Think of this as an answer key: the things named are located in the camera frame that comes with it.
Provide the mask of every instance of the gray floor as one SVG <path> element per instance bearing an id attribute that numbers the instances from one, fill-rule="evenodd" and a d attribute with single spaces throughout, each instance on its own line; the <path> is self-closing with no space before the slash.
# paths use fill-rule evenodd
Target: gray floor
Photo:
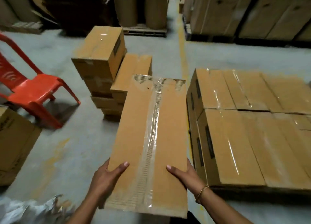
<path id="1" fill-rule="evenodd" d="M 155 76 L 189 80 L 195 68 L 207 67 L 258 69 L 264 72 L 297 74 L 307 82 L 311 80 L 310 49 L 185 42 L 178 14 L 178 0 L 170 1 L 168 20 L 167 38 L 125 36 L 129 53 L 153 55 Z M 70 60 L 72 51 L 83 39 L 61 37 L 59 32 L 60 30 L 49 30 L 41 35 L 5 33 L 44 73 L 63 78 L 81 101 L 78 108 L 71 106 L 69 111 L 63 112 L 70 118 L 62 129 L 43 130 L 5 195 L 20 200 L 36 199 L 45 202 L 56 194 L 64 194 L 65 199 L 79 205 L 94 171 L 110 156 L 118 123 L 102 120 L 102 112 L 95 108 L 87 87 Z M 28 78 L 35 76 L 3 43 L 0 43 L 0 51 Z M 56 104 L 48 107 L 53 110 L 56 108 L 57 112 L 63 111 L 68 105 L 74 105 L 74 100 L 64 89 L 56 92 L 55 96 Z M 254 223 L 309 223 L 311 220 L 310 207 L 245 202 L 231 204 Z M 190 194 L 189 210 L 201 223 L 213 223 Z M 93 223 L 145 222 L 165 221 L 160 217 L 116 210 L 97 211 L 93 219 Z"/>

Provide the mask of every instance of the red plastic chair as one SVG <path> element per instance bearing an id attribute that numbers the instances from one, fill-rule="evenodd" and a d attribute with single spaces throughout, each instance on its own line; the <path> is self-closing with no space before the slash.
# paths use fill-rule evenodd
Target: red plastic chair
<path id="1" fill-rule="evenodd" d="M 61 86 L 80 104 L 78 98 L 61 78 L 41 72 L 10 38 L 0 33 L 0 40 L 6 42 L 37 73 L 32 80 L 26 78 L 0 53 L 0 82 L 13 92 L 10 96 L 1 93 L 0 96 L 20 105 L 31 115 L 46 120 L 52 127 L 61 128 L 63 125 L 43 107 L 43 102 L 55 100 L 53 93 Z"/>

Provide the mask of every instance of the hand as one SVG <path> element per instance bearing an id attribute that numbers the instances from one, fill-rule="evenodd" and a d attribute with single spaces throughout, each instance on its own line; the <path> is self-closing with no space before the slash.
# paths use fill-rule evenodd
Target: hand
<path id="1" fill-rule="evenodd" d="M 170 165 L 167 165 L 166 169 L 171 174 L 176 176 L 185 185 L 185 187 L 187 187 L 187 189 L 192 194 L 194 194 L 194 196 L 197 196 L 200 193 L 201 189 L 205 186 L 204 182 L 199 178 L 195 169 L 192 167 L 188 158 L 186 172 L 183 172 L 178 168 L 172 167 Z"/>
<path id="2" fill-rule="evenodd" d="M 128 162 L 121 163 L 115 170 L 108 171 L 110 158 L 94 173 L 88 195 L 95 195 L 96 198 L 107 198 L 113 191 L 119 177 L 129 166 Z"/>

